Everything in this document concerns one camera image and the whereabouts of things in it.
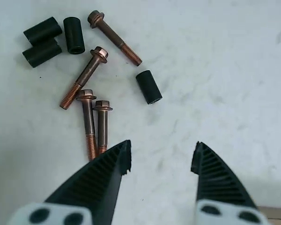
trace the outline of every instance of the black rubber bushing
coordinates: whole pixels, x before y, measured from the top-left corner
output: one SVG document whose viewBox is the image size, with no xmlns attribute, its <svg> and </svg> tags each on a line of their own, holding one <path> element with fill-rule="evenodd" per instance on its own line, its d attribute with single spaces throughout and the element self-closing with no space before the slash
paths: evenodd
<svg viewBox="0 0 281 225">
<path fill-rule="evenodd" d="M 146 70 L 138 74 L 136 76 L 136 80 L 148 105 L 162 99 L 162 95 L 150 70 Z"/>
</svg>

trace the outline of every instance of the black cylinder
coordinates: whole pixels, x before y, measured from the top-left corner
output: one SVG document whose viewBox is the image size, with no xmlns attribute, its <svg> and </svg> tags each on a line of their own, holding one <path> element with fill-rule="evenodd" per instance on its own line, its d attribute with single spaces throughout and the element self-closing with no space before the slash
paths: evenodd
<svg viewBox="0 0 281 225">
<path fill-rule="evenodd" d="M 76 17 L 64 19 L 67 51 L 70 54 L 81 54 L 85 51 L 80 20 Z"/>
<path fill-rule="evenodd" d="M 54 39 L 42 42 L 22 52 L 29 64 L 35 68 L 61 53 L 61 48 Z"/>
<path fill-rule="evenodd" d="M 42 21 L 34 27 L 24 31 L 24 35 L 33 46 L 51 39 L 61 33 L 62 30 L 54 17 L 50 17 L 49 19 Z"/>
<path fill-rule="evenodd" d="M 153 104 L 154 102 L 157 102 L 162 99 L 162 95 L 157 87 L 157 84 L 150 70 L 146 70 L 138 74 L 136 76 L 136 80 L 148 105 Z"/>
</svg>

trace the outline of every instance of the white surface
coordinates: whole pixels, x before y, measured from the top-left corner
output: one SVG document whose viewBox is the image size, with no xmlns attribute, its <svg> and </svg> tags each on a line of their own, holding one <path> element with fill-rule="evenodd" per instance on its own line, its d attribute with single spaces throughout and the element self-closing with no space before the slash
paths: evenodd
<svg viewBox="0 0 281 225">
<path fill-rule="evenodd" d="M 137 52 L 135 67 L 87 16 Z M 87 51 L 31 69 L 23 31 L 54 16 L 81 19 Z M 257 204 L 281 206 L 281 0 L 0 1 L 0 224 L 41 202 L 87 162 L 82 109 L 59 108 L 97 45 L 109 52 L 87 83 L 110 100 L 109 146 L 132 141 L 113 224 L 192 221 L 198 140 L 231 167 Z M 135 76 L 150 69 L 163 99 L 147 105 Z"/>
</svg>

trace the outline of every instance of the bronze bolt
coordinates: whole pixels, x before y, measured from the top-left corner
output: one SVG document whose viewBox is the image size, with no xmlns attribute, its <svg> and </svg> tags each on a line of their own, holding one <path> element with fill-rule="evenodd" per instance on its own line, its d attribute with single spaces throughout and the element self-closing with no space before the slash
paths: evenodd
<svg viewBox="0 0 281 225">
<path fill-rule="evenodd" d="M 97 10 L 94 10 L 89 14 L 88 22 L 90 23 L 91 28 L 98 27 L 103 34 L 105 34 L 110 41 L 112 41 L 116 47 L 118 47 L 127 57 L 130 59 L 133 64 L 139 66 L 142 62 L 140 57 L 132 51 L 132 49 L 126 45 L 126 43 L 121 39 L 116 32 L 114 32 L 110 26 L 105 23 L 103 20 L 104 13 L 99 13 Z"/>
<path fill-rule="evenodd" d="M 98 111 L 98 149 L 101 154 L 107 150 L 107 113 L 112 108 L 109 101 L 96 101 L 94 110 Z"/>
<path fill-rule="evenodd" d="M 93 105 L 92 100 L 97 97 L 93 95 L 92 90 L 80 90 L 77 93 L 76 99 L 82 102 L 83 118 L 84 118 L 84 128 L 86 135 L 86 143 L 88 148 L 89 161 L 97 157 L 97 147 L 96 147 L 96 136 L 95 136 L 95 124 L 93 115 Z"/>
<path fill-rule="evenodd" d="M 108 53 L 103 48 L 97 46 L 94 50 L 91 50 L 90 53 L 93 57 L 60 103 L 60 107 L 65 110 L 72 104 L 76 93 L 83 88 L 99 64 L 107 62 Z"/>
</svg>

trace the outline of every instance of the hex head bolt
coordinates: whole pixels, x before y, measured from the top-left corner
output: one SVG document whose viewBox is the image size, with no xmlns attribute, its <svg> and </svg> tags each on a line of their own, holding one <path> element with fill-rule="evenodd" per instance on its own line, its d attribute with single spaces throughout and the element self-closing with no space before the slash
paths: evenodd
<svg viewBox="0 0 281 225">
<path fill-rule="evenodd" d="M 92 90 L 80 90 L 77 93 L 76 99 L 82 102 L 83 118 L 84 118 L 84 128 L 86 135 L 86 144 L 88 149 L 89 161 L 97 157 L 97 147 L 96 147 L 96 136 L 95 136 L 95 124 L 93 115 L 92 100 L 97 97 L 93 95 Z"/>
<path fill-rule="evenodd" d="M 126 56 L 130 61 L 139 66 L 142 63 L 140 57 L 132 51 L 132 49 L 121 39 L 116 32 L 114 32 L 110 26 L 103 20 L 104 13 L 99 13 L 97 10 L 94 10 L 89 14 L 88 22 L 90 23 L 91 28 L 98 27 L 103 34 L 105 34 L 110 41 L 112 41 Z"/>
<path fill-rule="evenodd" d="M 112 108 L 109 107 L 109 101 L 96 101 L 94 110 L 98 111 L 98 149 L 101 154 L 107 150 L 107 113 Z"/>
<path fill-rule="evenodd" d="M 90 53 L 93 57 L 60 103 L 60 107 L 64 110 L 69 108 L 75 99 L 76 93 L 83 88 L 99 64 L 107 62 L 108 53 L 103 48 L 97 46 L 94 50 L 91 50 Z"/>
</svg>

